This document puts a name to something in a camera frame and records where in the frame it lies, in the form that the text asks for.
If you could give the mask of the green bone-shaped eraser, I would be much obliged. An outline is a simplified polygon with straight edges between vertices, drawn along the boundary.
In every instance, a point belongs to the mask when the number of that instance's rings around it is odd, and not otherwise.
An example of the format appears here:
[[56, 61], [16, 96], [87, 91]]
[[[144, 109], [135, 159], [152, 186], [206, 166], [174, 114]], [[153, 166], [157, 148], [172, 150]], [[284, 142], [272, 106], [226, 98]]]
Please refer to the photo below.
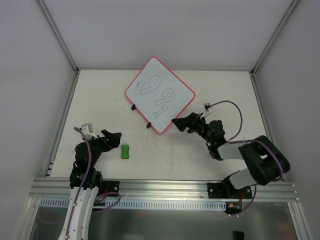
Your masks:
[[128, 144], [123, 144], [121, 146], [121, 156], [123, 160], [130, 158], [130, 146]]

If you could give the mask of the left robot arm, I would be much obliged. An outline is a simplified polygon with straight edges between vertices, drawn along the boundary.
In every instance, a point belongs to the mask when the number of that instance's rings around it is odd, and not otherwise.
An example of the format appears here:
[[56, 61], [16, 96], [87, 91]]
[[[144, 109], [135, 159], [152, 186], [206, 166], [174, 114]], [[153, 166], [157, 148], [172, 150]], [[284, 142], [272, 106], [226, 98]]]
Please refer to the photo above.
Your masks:
[[81, 135], [83, 142], [75, 147], [75, 161], [69, 177], [68, 208], [59, 240], [87, 240], [95, 201], [103, 197], [117, 197], [110, 206], [96, 211], [99, 213], [115, 207], [121, 200], [120, 193], [116, 191], [103, 192], [103, 176], [95, 165], [103, 153], [119, 147], [122, 133], [103, 129], [102, 136], [99, 136], [93, 133], [90, 124], [73, 129]]

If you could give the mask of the pink framed whiteboard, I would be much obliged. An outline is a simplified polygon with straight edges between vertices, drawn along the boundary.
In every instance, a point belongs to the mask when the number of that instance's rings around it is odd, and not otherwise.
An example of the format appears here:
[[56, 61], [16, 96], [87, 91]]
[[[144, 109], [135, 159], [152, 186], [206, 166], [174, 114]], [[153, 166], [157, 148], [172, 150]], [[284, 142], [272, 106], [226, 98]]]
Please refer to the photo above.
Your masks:
[[124, 92], [159, 134], [195, 99], [195, 92], [157, 57], [151, 57]]

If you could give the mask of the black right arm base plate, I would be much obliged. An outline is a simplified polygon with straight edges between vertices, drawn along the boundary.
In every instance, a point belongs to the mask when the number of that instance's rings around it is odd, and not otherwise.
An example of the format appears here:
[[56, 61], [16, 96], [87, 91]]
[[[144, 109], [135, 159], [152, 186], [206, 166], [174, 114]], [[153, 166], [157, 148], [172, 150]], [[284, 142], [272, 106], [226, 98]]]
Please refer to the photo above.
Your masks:
[[252, 199], [253, 193], [250, 186], [236, 189], [232, 185], [219, 183], [207, 183], [207, 194], [209, 199]]

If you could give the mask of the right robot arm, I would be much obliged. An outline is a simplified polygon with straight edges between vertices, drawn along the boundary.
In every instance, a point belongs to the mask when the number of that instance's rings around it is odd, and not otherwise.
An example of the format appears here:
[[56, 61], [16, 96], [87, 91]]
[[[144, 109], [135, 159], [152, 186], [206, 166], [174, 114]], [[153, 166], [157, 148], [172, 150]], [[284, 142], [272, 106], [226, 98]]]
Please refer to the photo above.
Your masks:
[[245, 169], [225, 177], [216, 187], [208, 189], [210, 198], [237, 198], [252, 186], [265, 186], [281, 181], [291, 169], [288, 159], [265, 136], [242, 141], [227, 141], [221, 120], [206, 122], [201, 114], [174, 118], [180, 132], [196, 133], [205, 140], [209, 155], [217, 161], [243, 160]]

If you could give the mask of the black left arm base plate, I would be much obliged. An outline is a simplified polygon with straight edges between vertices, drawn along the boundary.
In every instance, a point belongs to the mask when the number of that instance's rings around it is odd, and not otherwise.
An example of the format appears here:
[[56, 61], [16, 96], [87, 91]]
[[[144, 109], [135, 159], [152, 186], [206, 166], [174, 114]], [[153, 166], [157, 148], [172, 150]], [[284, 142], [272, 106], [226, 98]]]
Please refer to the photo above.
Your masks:
[[117, 197], [120, 190], [120, 182], [116, 180], [103, 180], [101, 188], [99, 189], [99, 194], [112, 193], [109, 197]]

